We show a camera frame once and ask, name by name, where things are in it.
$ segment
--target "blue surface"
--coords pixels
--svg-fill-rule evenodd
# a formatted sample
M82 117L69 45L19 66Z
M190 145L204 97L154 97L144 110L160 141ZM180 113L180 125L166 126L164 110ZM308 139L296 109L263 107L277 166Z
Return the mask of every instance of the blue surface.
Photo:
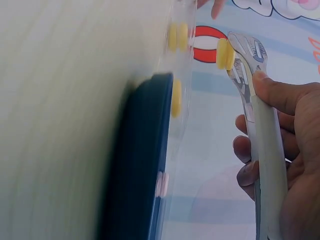
M169 133L172 74L154 75L129 97L111 166L102 233L104 240L154 240Z

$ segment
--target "toothbrush handle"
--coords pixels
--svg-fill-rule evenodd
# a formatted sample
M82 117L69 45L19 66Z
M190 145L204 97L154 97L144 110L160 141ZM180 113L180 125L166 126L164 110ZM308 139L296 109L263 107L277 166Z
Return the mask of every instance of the toothbrush handle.
M281 240L280 211L288 192L287 169L276 110L251 96L255 122L254 146L260 171L260 240Z

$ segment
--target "cartoon print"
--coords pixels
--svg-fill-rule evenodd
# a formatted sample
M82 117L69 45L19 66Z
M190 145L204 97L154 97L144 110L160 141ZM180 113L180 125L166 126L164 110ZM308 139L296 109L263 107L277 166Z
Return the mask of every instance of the cartoon print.
M286 19L304 17L320 21L320 0L232 0L241 9L252 9L269 17L273 10Z
M217 44L220 38L226 39L227 36L211 26L196 26L193 58L202 63L216 63Z

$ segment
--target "finger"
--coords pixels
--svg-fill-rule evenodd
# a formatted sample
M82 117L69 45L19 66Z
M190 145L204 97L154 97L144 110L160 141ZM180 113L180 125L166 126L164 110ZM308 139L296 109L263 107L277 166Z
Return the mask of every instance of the finger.
M293 161L300 153L296 135L282 128L281 137L283 142L285 158L290 161Z
M292 116L295 115L298 101L315 88L320 88L317 83L293 85L273 81L263 71L256 71L252 80L255 93L262 101Z
M238 172L236 179L240 187L248 187L259 179L259 162L253 161L244 165Z
M254 201L255 200L255 185L251 184L249 186L240 186L243 191Z
M216 19L219 15L219 13L222 11L224 5L226 3L226 0L215 0L212 10L211 10L211 17L212 19Z
M205 5L209 0L198 0L197 8L201 8L203 5Z
M295 134L295 117L278 111L280 128ZM244 134L248 134L245 115L239 115L235 119L235 126Z
M285 122L285 120L286 119L281 119L280 126L286 126L287 128L289 128L288 124L287 124L287 122ZM243 132L244 134L248 134L247 133L247 126L246 126L246 119L245 119L244 115L240 115L235 119L235 125L241 132ZM283 142L284 155L288 160L293 161L300 153L296 136L293 133L291 133L285 129L281 129L281 137L282 137L282 142ZM243 159L246 160L246 158L243 155L238 156L237 155L238 152L236 153L236 151L238 151L240 148L241 149L244 148L244 146L242 145L243 143L241 143L239 141L243 142L244 140L243 139L241 139L241 140L235 139L233 141L233 149L234 149L235 155L243 162Z
M246 136L237 136L233 140L233 151L244 164L251 160L251 142Z
M235 126L244 134L248 135L245 115L239 115L235 119Z
M295 117L285 114L281 111L277 111L280 128L295 134Z
M290 164L290 167L287 168L287 182L289 189L295 184L304 171L305 165L303 158L301 155L298 155L297 158Z

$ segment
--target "fingernail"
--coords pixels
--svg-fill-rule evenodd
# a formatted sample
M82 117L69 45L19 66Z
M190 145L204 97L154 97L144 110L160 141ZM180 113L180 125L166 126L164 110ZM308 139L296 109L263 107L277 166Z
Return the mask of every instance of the fingernail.
M261 71L261 70L257 70L257 71L255 71L255 72L253 73L252 78L253 78L254 80L256 80L256 81L262 81L262 80L268 78L268 75L267 75L265 72Z
M232 146L234 146L234 144L235 144L235 141L238 139L238 138L240 138L241 136L236 136L234 139L233 139L233 141L232 141Z
M237 121L237 119L238 119L240 116L241 116L241 114L238 115L238 116L236 116L236 117L235 117L235 121Z
M254 168L255 162L250 162L247 165L245 165L243 172L244 173L249 173L252 171L252 169Z

